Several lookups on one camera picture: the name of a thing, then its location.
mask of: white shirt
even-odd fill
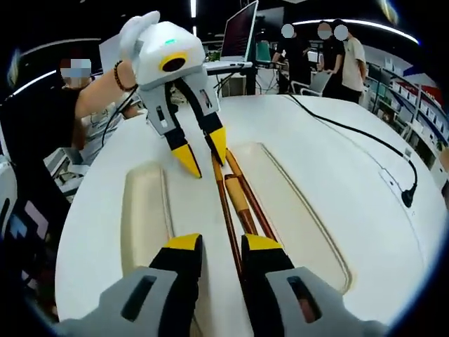
[[[84,164],[91,164],[97,157],[98,152],[102,148],[101,139],[107,122],[112,117],[112,114],[116,111],[116,109],[125,101],[126,98],[128,98],[129,95],[129,93],[124,93],[117,102],[109,104],[103,111],[86,116],[81,120],[81,123],[86,130],[86,144],[84,149],[79,152],[84,159]],[[122,121],[123,116],[121,114],[114,117],[114,120],[112,120],[108,126],[107,133],[105,135],[105,142]]]
[[[346,43],[345,51],[342,84],[347,88],[362,92],[363,80],[357,60],[366,63],[365,49],[358,39],[352,37]]]

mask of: desk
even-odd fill
[[[299,99],[317,114],[370,132],[397,148],[407,146],[400,135],[359,105],[329,98]],[[65,223],[55,278],[60,319],[88,314],[100,294],[121,278],[125,177],[137,165],[157,160],[166,172],[175,235],[203,235],[206,253],[200,296],[204,292],[207,296],[197,302],[196,318],[204,336],[252,336],[210,150],[190,108],[182,106],[177,117],[203,178],[197,180],[182,170],[166,141],[145,124],[144,116],[124,121],[93,162]],[[248,141],[264,143],[319,214],[353,272],[353,285],[344,295],[347,309],[361,319],[391,324],[420,289],[445,235],[443,197],[416,153],[411,159],[419,183],[410,223],[380,177],[379,166],[342,135],[369,150],[401,186],[409,188],[412,170],[381,144],[351,131],[335,132],[281,95],[225,98],[220,118],[230,147]]]

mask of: ceiling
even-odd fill
[[[439,43],[437,29],[438,16],[443,11],[436,6],[444,6],[444,2],[433,0],[424,2],[407,0],[390,0],[398,11],[400,20],[398,29],[413,35],[420,40],[421,47],[394,34],[378,29],[354,27],[356,35],[363,44],[368,44],[393,53],[408,62],[423,67],[429,76],[438,80],[446,67],[441,67],[436,60],[438,52],[443,51]],[[162,20],[169,20],[186,29],[197,26],[198,36],[209,39],[215,34],[223,33],[226,19],[240,9],[245,0],[197,0],[197,17],[191,19],[189,0],[140,1],[127,0],[113,2],[107,0],[64,0],[60,7],[17,0],[11,5],[9,12],[3,11],[2,32],[8,32],[4,38],[2,53],[6,64],[8,56],[15,47],[22,51],[48,44],[54,41],[80,38],[96,38],[98,41],[80,41],[71,44],[58,44],[27,55],[21,63],[21,82],[54,70],[59,60],[70,55],[74,46],[78,46],[83,54],[92,60],[93,69],[100,68],[98,43],[119,32],[122,25],[134,15],[142,15],[148,11],[159,10]],[[299,4],[291,4],[282,0],[260,0],[260,8],[285,6],[286,19],[289,21],[312,20],[321,18],[353,18],[369,20],[392,26],[376,0],[306,0]],[[303,34],[316,39],[316,25],[304,26]],[[0,94],[4,96],[6,87],[2,82]]]

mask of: black shirt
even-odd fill
[[[286,57],[288,59],[288,65],[290,72],[295,72],[299,69],[309,69],[309,56],[303,55],[304,51],[310,48],[309,41],[301,39],[298,35],[291,39],[283,39],[279,42],[276,49],[277,53],[286,51]]]
[[[72,146],[78,90],[28,88],[8,98],[0,123],[13,162],[43,160],[59,147]]]
[[[324,70],[333,70],[337,55],[344,56],[343,41],[337,40],[333,35],[323,42]],[[339,72],[343,70],[343,60]]]

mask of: wooden chopstick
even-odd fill
[[[229,237],[229,242],[231,244],[232,256],[234,257],[234,263],[236,264],[237,275],[239,276],[240,283],[243,286],[241,256],[239,251],[239,245],[237,244],[234,226],[232,225],[231,211],[229,210],[229,205],[227,203],[225,184],[223,183],[222,169],[217,159],[213,155],[212,155],[212,165],[213,165],[213,173],[215,174],[215,180],[217,181],[218,194],[220,195],[220,201],[222,204],[227,235]]]
[[[243,230],[247,234],[257,235],[257,229],[253,217],[251,216],[250,207],[248,202],[246,202],[245,194],[241,189],[239,179],[234,174],[227,174],[224,176],[224,184],[226,185],[232,204],[239,216]]]
[[[265,233],[265,236],[274,240],[278,241],[277,238],[274,236],[273,230],[270,227],[267,218],[265,217],[265,214],[262,211],[262,208],[260,207],[259,203],[257,202],[255,195],[253,191],[250,188],[250,185],[248,184],[248,181],[246,180],[245,176],[243,175],[243,172],[241,171],[239,165],[237,164],[236,159],[232,155],[232,153],[226,149],[226,160],[231,166],[231,170],[234,173],[235,177],[239,180],[241,189],[243,190],[243,193],[246,196],[246,199],[248,200],[249,204],[251,205],[251,208],[254,211],[254,214],[259,221],[260,227],[262,227],[262,230]]]

